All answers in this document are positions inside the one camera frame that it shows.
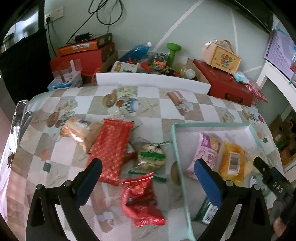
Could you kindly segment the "person's right hand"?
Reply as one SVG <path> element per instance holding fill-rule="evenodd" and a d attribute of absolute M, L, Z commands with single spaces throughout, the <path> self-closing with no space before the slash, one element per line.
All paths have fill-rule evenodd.
<path fill-rule="evenodd" d="M 278 237 L 284 233 L 286 228 L 287 226 L 284 224 L 280 216 L 273 223 L 273 230 Z"/>

